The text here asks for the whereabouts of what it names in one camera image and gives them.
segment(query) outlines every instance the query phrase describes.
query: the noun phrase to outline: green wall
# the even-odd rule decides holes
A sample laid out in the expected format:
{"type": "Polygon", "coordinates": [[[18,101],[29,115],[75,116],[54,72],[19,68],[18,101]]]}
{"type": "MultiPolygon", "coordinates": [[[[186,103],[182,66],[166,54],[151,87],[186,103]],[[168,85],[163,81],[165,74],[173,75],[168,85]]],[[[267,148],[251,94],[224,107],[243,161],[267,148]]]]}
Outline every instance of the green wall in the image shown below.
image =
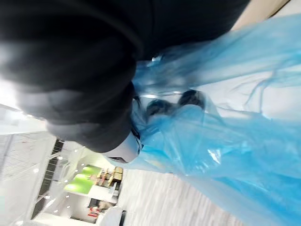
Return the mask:
{"type": "Polygon", "coordinates": [[[92,185],[94,184],[93,180],[89,179],[89,176],[97,176],[102,169],[96,166],[87,165],[83,170],[75,176],[75,178],[65,186],[65,190],[70,192],[77,192],[88,194],[92,185]]]}

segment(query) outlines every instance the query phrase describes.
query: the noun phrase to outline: gray floor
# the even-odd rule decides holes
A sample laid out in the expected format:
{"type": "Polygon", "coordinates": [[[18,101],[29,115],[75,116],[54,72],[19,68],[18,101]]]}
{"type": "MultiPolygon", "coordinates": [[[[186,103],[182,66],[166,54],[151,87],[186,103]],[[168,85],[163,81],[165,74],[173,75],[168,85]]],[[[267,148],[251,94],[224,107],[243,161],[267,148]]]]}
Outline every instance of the gray floor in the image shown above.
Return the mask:
{"type": "Polygon", "coordinates": [[[125,170],[118,205],[124,226],[242,226],[191,185],[172,174],[125,170]]]}

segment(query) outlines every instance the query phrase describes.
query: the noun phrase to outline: black jacket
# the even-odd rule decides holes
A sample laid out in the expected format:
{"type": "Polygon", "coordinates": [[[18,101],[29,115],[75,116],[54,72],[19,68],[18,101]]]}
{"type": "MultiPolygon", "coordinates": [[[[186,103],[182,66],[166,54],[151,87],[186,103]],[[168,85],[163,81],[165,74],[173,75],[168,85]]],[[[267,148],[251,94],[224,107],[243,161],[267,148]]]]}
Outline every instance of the black jacket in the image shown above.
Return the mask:
{"type": "Polygon", "coordinates": [[[136,61],[217,38],[248,2],[2,0],[0,75],[53,134],[106,152],[130,131],[136,61]]]}

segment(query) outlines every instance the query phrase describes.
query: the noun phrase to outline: wooden floor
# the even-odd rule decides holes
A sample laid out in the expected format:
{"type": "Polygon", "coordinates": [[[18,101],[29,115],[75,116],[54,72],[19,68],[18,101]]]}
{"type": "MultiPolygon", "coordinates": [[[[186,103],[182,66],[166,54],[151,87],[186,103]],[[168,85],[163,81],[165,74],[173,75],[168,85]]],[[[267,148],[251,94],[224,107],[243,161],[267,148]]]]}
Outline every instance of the wooden floor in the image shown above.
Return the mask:
{"type": "Polygon", "coordinates": [[[242,226],[234,216],[172,174],[125,170],[118,205],[124,226],[242,226]]]}

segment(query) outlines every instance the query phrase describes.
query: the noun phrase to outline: blue plastic sheet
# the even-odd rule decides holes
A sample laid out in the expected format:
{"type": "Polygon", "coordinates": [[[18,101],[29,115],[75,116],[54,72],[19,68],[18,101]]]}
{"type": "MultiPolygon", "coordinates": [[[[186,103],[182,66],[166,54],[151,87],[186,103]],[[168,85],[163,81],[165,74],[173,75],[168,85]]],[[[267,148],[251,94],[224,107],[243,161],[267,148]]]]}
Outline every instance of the blue plastic sheet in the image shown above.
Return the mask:
{"type": "Polygon", "coordinates": [[[301,224],[301,15],[175,47],[138,65],[133,121],[144,147],[128,169],[172,172],[250,225],[301,224]],[[176,105],[188,89],[206,107],[176,105]]]}

